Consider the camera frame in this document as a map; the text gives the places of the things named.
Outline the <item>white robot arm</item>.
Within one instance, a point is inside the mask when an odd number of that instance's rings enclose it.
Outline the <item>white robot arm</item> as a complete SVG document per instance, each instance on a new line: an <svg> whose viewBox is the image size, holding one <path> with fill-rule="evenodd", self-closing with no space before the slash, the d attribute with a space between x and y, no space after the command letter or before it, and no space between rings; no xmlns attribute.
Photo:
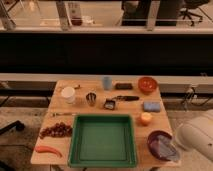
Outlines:
<svg viewBox="0 0 213 171"><path fill-rule="evenodd" d="M213 109L178 126L174 141L186 151L195 149L213 162Z"/></svg>

